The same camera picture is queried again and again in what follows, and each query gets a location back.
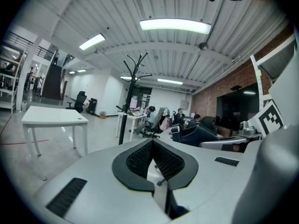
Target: black coat rack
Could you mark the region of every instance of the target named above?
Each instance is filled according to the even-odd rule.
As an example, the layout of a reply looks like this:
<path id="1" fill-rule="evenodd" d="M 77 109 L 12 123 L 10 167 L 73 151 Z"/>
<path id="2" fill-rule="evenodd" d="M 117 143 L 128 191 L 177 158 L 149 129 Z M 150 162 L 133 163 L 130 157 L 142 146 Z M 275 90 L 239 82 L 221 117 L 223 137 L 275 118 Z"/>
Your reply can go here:
<path id="1" fill-rule="evenodd" d="M 145 56 L 147 54 L 148 54 L 148 52 L 145 53 L 145 55 L 143 57 L 142 57 L 142 54 L 140 54 L 137 64 L 136 64 L 136 62 L 134 61 L 134 59 L 132 57 L 130 57 L 129 55 L 127 55 L 134 62 L 135 67 L 134 67 L 133 72 L 128 67 L 126 61 L 123 61 L 125 63 L 125 65 L 126 65 L 127 69 L 130 72 L 130 75 L 131 75 L 131 81 L 130 82 L 131 82 L 131 84 L 130 84 L 130 88 L 129 88 L 129 91 L 128 91 L 128 95 L 127 95 L 127 99 L 126 99 L 126 103 L 125 103 L 124 108 L 120 108 L 119 106 L 116 106 L 117 108 L 119 108 L 119 109 L 121 109 L 123 111 L 122 122 L 121 122 L 120 140 L 119 140 L 119 143 L 118 143 L 119 145 L 123 143 L 123 136 L 124 136 L 124 133 L 125 133 L 126 122 L 127 122 L 127 117 L 128 117 L 127 112 L 129 110 L 129 107 L 130 107 L 130 103 L 131 103 L 131 99 L 132 99 L 132 92 L 133 92 L 133 89 L 135 87 L 136 81 L 139 80 L 142 77 L 150 77 L 150 76 L 152 76 L 152 75 L 146 75 L 146 76 L 136 77 L 136 74 L 138 72 L 139 67 L 140 66 L 144 66 L 144 65 L 141 64 L 141 61 L 145 58 Z"/>

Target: red brick wall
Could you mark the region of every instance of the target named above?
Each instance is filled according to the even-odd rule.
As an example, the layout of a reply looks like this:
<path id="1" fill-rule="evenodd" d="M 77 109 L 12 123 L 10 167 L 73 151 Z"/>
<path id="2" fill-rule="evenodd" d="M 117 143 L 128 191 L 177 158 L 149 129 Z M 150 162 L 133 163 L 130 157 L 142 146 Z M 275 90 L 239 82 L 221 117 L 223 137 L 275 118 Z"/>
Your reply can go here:
<path id="1" fill-rule="evenodd" d="M 293 33 L 292 26 L 287 26 L 280 34 L 278 34 L 270 43 L 255 54 L 258 61 L 266 54 L 271 52 L 282 42 L 284 42 Z M 216 116 L 217 97 L 228 94 L 235 85 L 242 88 L 256 83 L 256 75 L 251 60 L 247 60 L 244 64 L 228 74 L 226 77 L 206 88 L 202 92 L 196 94 L 192 98 L 190 112 L 196 111 L 201 117 Z M 268 94 L 270 82 L 268 76 L 262 72 L 263 93 Z"/>

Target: office chair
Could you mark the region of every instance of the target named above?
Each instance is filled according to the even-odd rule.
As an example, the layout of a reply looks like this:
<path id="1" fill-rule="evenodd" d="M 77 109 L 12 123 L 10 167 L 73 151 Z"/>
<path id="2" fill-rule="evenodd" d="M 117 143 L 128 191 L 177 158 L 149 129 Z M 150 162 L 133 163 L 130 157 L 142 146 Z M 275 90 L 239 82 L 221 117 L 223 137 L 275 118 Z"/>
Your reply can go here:
<path id="1" fill-rule="evenodd" d="M 162 133 L 163 131 L 160 129 L 160 125 L 162 124 L 163 120 L 166 117 L 170 117 L 169 115 L 169 109 L 168 108 L 160 108 L 158 111 L 158 114 L 155 118 L 155 122 L 153 123 L 151 128 L 145 127 L 145 133 L 142 134 L 143 138 L 160 138 L 160 136 L 155 135 L 156 133 Z"/>
<path id="2" fill-rule="evenodd" d="M 83 111 L 83 103 L 86 100 L 85 91 L 80 91 L 77 95 L 76 102 L 74 104 L 74 107 L 71 107 L 72 102 L 67 102 L 70 107 L 67 107 L 67 110 L 76 110 L 78 113 L 81 113 Z"/>
<path id="3" fill-rule="evenodd" d="M 207 131 L 209 131 L 213 135 L 217 135 L 217 129 L 214 127 L 214 124 L 216 122 L 215 117 L 211 116 L 205 116 L 200 121 L 199 126 Z"/>
<path id="4" fill-rule="evenodd" d="M 172 140 L 178 143 L 198 147 L 202 142 L 216 141 L 219 138 L 199 125 L 184 129 L 176 124 L 171 128 Z"/>

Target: television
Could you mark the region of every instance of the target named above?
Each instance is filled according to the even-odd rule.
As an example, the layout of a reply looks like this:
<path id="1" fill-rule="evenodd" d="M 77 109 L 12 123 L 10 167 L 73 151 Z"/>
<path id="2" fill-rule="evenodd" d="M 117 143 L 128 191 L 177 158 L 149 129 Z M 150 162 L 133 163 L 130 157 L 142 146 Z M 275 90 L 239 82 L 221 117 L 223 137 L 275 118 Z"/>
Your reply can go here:
<path id="1" fill-rule="evenodd" d="M 239 130 L 242 121 L 251 119 L 259 112 L 257 83 L 217 97 L 216 125 Z"/>

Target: pillar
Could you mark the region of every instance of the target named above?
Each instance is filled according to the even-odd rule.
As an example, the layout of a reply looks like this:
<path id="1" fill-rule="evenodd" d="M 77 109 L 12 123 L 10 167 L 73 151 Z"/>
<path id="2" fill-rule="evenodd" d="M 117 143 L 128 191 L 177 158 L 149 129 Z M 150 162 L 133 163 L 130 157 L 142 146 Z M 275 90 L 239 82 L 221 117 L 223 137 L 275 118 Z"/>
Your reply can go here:
<path id="1" fill-rule="evenodd" d="M 28 70 L 30 70 L 31 62 L 33 59 L 33 56 L 35 54 L 36 49 L 38 48 L 39 44 L 42 41 L 42 37 L 38 36 L 36 40 L 34 41 L 29 53 L 26 56 L 25 62 L 22 67 L 19 84 L 18 84 L 18 91 L 17 91 L 17 101 L 16 101 L 16 109 L 21 110 L 21 103 L 23 100 L 23 92 L 24 92 L 24 85 L 26 81 L 26 76 Z"/>

